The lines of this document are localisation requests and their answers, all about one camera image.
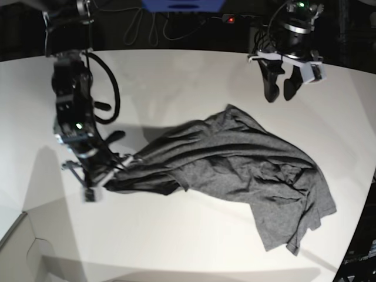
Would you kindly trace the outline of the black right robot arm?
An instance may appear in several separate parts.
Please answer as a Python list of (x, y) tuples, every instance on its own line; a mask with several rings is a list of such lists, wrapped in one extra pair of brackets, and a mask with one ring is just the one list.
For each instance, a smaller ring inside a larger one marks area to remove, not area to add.
[[(110, 144), (123, 139), (122, 130), (103, 138), (97, 125), (113, 123), (120, 113), (120, 90), (117, 80), (104, 61), (92, 52), (91, 24), (98, 8), (93, 1), (61, 1), (50, 11), (43, 12), (46, 34), (67, 25), (85, 28), (83, 46), (53, 51), (46, 47), (46, 55), (55, 58), (52, 74), (52, 89), (56, 95), (56, 118), (53, 133), (57, 141), (77, 158), (67, 161), (62, 167), (78, 176), (86, 190), (96, 186), (116, 190), (121, 172), (132, 162), (132, 155), (120, 155), (111, 151)], [(91, 94), (93, 75), (89, 61), (93, 59), (107, 73), (114, 91), (115, 105), (95, 101)]]

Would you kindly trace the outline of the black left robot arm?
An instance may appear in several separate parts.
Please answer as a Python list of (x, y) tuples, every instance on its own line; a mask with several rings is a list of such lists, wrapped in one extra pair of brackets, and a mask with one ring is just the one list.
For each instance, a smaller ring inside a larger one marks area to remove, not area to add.
[(283, 84), (286, 101), (303, 85), (326, 79), (323, 57), (312, 43), (315, 21), (323, 12), (324, 5), (316, 1), (284, 1), (271, 16), (264, 36), (249, 54), (249, 62), (256, 61), (260, 67), (268, 102), (273, 103), (280, 94), (277, 79), (285, 74), (285, 63), (293, 67)]

